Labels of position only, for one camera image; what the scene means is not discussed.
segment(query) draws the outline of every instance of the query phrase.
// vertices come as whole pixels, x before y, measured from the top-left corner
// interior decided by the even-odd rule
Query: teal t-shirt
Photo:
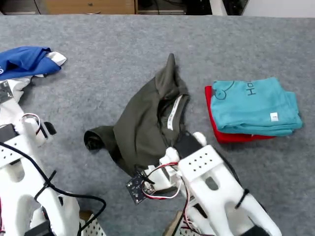
[[[277,78],[216,81],[211,112],[222,133],[284,136],[302,127],[295,94]]]

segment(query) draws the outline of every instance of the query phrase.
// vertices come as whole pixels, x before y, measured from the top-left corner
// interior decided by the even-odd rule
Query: gray carpet
[[[202,131],[268,209],[284,236],[315,235],[315,19],[171,16],[0,17],[0,51],[50,46],[68,57],[63,69],[34,79],[25,112],[52,122],[55,140],[40,149],[56,186],[107,201],[99,218],[109,236],[160,236],[184,198],[135,206],[129,177],[106,150],[83,144],[90,128],[114,124],[129,99],[173,52],[191,93],[186,123]],[[288,137],[220,146],[210,127],[204,86],[214,80],[275,76],[296,93],[304,127]],[[98,205],[80,201],[82,208]]]

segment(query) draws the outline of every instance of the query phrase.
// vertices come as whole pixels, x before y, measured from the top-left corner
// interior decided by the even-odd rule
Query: white tag
[[[181,100],[182,96],[183,95],[180,95],[178,98],[176,98],[176,100],[174,102],[173,109],[171,111],[171,114],[169,115],[169,117],[167,119],[167,128],[170,130],[173,130],[173,119],[174,119],[174,116],[176,114],[176,110],[177,110],[179,101]]]
[[[278,112],[270,113],[270,119],[271,119],[271,121],[279,121]]]

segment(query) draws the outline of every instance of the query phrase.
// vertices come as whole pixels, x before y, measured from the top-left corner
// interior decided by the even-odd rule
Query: wooden cabinet
[[[45,0],[49,14],[135,14],[134,0]]]

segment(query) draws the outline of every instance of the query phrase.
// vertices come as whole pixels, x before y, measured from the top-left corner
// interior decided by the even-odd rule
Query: folded t-shirt
[[[205,87],[205,94],[207,100],[207,107],[209,112],[210,122],[213,128],[213,132],[215,137],[219,143],[240,143],[240,142],[250,142],[253,140],[263,140],[263,139],[271,139],[274,136],[264,136],[264,135],[251,135],[251,134],[225,134],[218,131],[215,121],[213,120],[211,113],[211,97],[212,97],[212,87]]]
[[[211,111],[222,133],[284,136],[302,127],[295,94],[277,78],[216,81],[212,89]]]

